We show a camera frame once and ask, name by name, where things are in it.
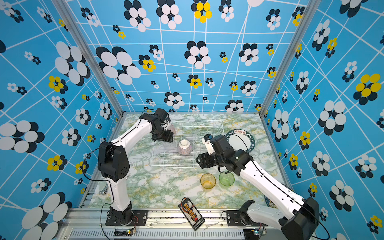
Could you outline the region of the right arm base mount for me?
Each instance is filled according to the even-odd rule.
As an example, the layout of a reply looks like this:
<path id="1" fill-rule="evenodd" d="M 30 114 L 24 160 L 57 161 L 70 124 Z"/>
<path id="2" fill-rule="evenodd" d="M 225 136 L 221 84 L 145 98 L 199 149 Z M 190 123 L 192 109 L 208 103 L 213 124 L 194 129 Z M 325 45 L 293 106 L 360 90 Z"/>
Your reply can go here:
<path id="1" fill-rule="evenodd" d="M 229 227 L 245 227 L 249 225 L 248 216 L 240 210 L 227 210 L 226 220 Z"/>

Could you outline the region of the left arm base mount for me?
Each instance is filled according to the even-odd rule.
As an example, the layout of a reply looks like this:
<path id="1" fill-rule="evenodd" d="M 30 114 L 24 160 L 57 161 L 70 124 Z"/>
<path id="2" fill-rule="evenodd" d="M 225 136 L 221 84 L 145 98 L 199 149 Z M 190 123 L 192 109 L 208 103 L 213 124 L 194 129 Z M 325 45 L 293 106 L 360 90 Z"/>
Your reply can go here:
<path id="1" fill-rule="evenodd" d="M 107 213 L 107 220 L 105 222 L 106 226 L 145 226 L 148 219 L 148 210 L 130 210 L 130 212 L 125 211 L 119 212 L 113 209 L 110 209 Z"/>

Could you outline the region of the large plain white plate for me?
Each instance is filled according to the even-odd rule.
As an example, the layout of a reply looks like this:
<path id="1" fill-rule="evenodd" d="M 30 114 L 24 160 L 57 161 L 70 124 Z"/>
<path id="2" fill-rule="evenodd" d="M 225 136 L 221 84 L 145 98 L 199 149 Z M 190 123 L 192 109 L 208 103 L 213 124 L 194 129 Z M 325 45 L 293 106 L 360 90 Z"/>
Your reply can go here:
<path id="1" fill-rule="evenodd" d="M 225 137 L 235 150 L 244 150 L 250 153 L 256 146 L 254 137 L 246 130 L 230 130 Z"/>

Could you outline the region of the green transparent cup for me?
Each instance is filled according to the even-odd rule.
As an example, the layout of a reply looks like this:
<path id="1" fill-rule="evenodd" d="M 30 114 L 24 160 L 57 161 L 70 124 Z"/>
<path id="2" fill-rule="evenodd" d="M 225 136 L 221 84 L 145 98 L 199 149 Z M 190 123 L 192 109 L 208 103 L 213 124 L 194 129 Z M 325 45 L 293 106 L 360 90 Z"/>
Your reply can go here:
<path id="1" fill-rule="evenodd" d="M 231 172 L 220 173 L 219 181 L 223 186 L 230 187 L 234 184 L 235 177 Z"/>

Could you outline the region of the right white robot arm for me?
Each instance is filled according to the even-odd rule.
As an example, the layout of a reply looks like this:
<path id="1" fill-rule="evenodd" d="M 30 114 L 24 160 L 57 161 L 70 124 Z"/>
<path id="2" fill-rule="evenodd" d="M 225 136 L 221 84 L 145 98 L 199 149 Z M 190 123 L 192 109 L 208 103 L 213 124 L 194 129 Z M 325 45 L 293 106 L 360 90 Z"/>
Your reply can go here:
<path id="1" fill-rule="evenodd" d="M 319 204 L 315 199 L 304 199 L 281 184 L 253 159 L 248 150 L 235 150 L 223 135 L 207 134 L 202 143 L 207 152 L 196 158 L 202 169 L 224 167 L 254 185 L 276 206 L 270 208 L 252 200 L 246 201 L 238 210 L 241 225 L 267 225 L 280 230 L 288 240 L 313 237 L 320 224 Z"/>

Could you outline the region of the yellow transparent cup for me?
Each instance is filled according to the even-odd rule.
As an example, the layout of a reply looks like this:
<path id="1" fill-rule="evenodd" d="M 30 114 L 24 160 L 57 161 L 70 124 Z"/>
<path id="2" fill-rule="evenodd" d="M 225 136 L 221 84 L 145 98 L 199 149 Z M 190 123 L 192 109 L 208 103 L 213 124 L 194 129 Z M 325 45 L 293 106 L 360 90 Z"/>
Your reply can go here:
<path id="1" fill-rule="evenodd" d="M 207 190 L 214 188 L 216 185 L 216 182 L 217 181 L 215 176 L 210 173 L 203 174 L 200 178 L 201 186 Z"/>

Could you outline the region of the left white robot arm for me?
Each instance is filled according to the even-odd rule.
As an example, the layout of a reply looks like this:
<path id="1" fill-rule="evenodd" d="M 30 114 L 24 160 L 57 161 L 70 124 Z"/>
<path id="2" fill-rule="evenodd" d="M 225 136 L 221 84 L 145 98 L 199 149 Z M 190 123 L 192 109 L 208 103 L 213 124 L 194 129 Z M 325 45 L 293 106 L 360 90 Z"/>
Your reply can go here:
<path id="1" fill-rule="evenodd" d="M 100 144 L 98 170 L 106 179 L 112 196 L 110 215 L 124 225 L 133 218 L 126 183 L 130 170 L 128 154 L 148 134 L 154 142 L 172 143 L 174 133 L 170 130 L 170 121 L 168 112 L 158 108 L 153 114 L 143 113 L 132 127 L 110 143 Z"/>

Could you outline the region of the pink transparent plastic cup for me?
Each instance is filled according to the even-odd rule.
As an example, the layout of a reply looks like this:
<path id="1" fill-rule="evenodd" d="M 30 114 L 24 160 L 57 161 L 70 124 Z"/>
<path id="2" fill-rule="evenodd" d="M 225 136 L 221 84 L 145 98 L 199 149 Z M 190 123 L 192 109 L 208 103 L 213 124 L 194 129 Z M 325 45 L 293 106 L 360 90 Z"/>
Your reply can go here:
<path id="1" fill-rule="evenodd" d="M 172 123 L 168 123 L 167 130 L 170 130 L 174 136 L 177 135 L 177 131 Z"/>

